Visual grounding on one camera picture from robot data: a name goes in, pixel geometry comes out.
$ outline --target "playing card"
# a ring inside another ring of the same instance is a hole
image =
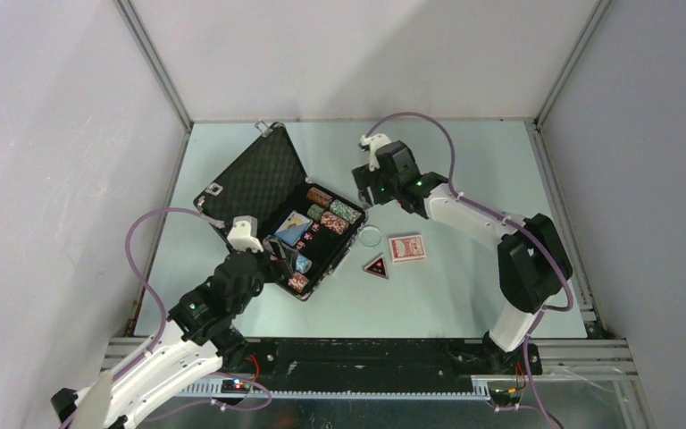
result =
[[[418,261],[427,257],[421,235],[388,239],[393,262]]]
[[[308,228],[311,223],[311,219],[294,210],[288,215],[285,221],[283,221],[274,235],[290,246],[293,246],[298,239],[304,235],[306,228]]]

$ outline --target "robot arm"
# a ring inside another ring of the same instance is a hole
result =
[[[289,278],[297,257],[294,249],[279,248],[276,254],[285,258],[270,259],[255,235],[255,218],[235,218],[228,241],[236,252],[182,296],[152,348],[154,336],[112,370],[118,374],[131,366],[112,385],[104,428],[135,428],[196,380],[243,363],[247,342],[232,326],[233,319],[262,292],[265,282]],[[52,405],[62,421],[82,404],[88,391],[62,389],[53,396]]]
[[[536,314],[562,286],[544,256],[506,222],[513,220],[530,231],[569,278],[572,266],[551,220],[543,214],[527,219],[504,212],[502,220],[488,217],[454,197],[445,177],[435,172],[421,174],[406,144],[391,142],[384,134],[362,137],[359,146],[370,152],[369,164],[352,171],[364,204],[385,204],[395,199],[408,213],[464,231],[497,252],[500,289],[506,303],[486,337],[504,353],[518,349]]]

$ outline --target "black triangle piece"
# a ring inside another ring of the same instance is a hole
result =
[[[372,262],[364,266],[364,272],[374,274],[383,279],[388,278],[388,271],[385,269],[385,257],[380,253]]]

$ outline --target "poker chip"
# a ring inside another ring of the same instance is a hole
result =
[[[315,221],[319,222],[320,218],[322,218],[322,214],[324,213],[324,209],[320,206],[317,206],[316,204],[312,204],[311,207],[309,207],[309,211],[306,212],[306,214],[314,219]]]
[[[331,212],[324,212],[324,214],[322,215],[322,219],[320,220],[320,223],[323,226],[330,228],[337,234],[343,234],[343,232],[346,231],[346,228],[348,228],[348,222],[344,221],[343,219],[340,219]]]
[[[309,191],[306,192],[306,197],[322,207],[329,206],[330,202],[332,202],[332,197],[330,195],[317,188],[310,188]]]
[[[301,273],[293,274],[293,277],[291,277],[290,280],[288,280],[288,286],[290,286],[292,290],[295,290],[298,293],[301,293],[301,291],[304,290],[307,284],[309,284],[309,279],[307,279]]]
[[[347,206],[345,203],[337,199],[330,204],[330,211],[349,223],[356,222],[356,219],[362,215],[358,212],[358,210],[354,210],[350,206]]]
[[[312,261],[310,261],[309,258],[298,255],[298,258],[296,259],[296,271],[301,274],[306,274],[311,267]]]

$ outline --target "white wall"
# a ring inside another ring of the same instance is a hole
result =
[[[0,428],[56,427],[95,378],[182,136],[113,2],[0,2]]]
[[[532,117],[596,0],[137,1],[196,120]]]
[[[544,135],[602,315],[686,427],[686,2],[615,2]]]

